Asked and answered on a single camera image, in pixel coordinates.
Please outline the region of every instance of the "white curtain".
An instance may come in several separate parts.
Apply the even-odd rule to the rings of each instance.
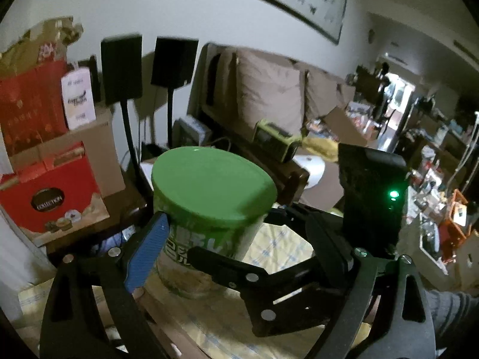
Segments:
[[[17,293],[54,277],[56,269],[0,206],[0,306],[15,326],[21,310]]]

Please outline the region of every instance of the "red gift box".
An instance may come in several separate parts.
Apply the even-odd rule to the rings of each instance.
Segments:
[[[62,60],[0,80],[0,128],[9,156],[68,131],[61,92],[66,73]]]
[[[4,176],[0,204],[37,246],[109,217],[82,144]]]

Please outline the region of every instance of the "gray sleeve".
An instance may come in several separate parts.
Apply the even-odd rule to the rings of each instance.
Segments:
[[[436,347],[446,348],[479,317],[479,299],[465,293],[426,291],[433,317]]]

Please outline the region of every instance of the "green lid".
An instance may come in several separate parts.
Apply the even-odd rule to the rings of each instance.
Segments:
[[[151,180],[163,210],[190,229],[240,228],[267,213],[276,201],[268,174],[215,148],[169,150],[156,160]]]

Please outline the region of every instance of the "blue textured pad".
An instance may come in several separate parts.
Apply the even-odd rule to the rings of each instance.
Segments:
[[[153,263],[155,263],[168,235],[168,217],[163,213],[149,229],[141,243],[138,244],[135,253],[126,266],[125,287],[129,293],[145,284]]]

